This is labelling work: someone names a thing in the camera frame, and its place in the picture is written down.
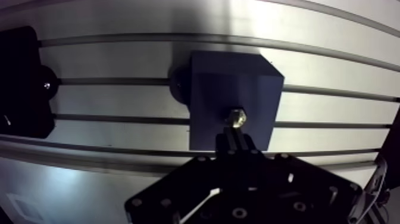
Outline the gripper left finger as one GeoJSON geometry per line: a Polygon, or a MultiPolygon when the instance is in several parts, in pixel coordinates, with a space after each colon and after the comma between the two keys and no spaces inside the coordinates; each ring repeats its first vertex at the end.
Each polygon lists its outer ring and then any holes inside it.
{"type": "Polygon", "coordinates": [[[241,130],[225,127],[215,137],[215,159],[196,156],[129,198],[124,204],[129,223],[180,223],[212,189],[223,186],[241,149],[241,130]]]}

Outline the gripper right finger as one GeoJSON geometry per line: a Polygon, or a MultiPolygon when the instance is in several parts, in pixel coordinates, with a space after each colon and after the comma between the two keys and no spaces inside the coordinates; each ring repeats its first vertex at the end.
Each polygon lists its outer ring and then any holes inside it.
{"type": "Polygon", "coordinates": [[[351,223],[363,189],[288,154],[267,158],[234,130],[234,180],[255,195],[248,214],[268,223],[351,223]]]}

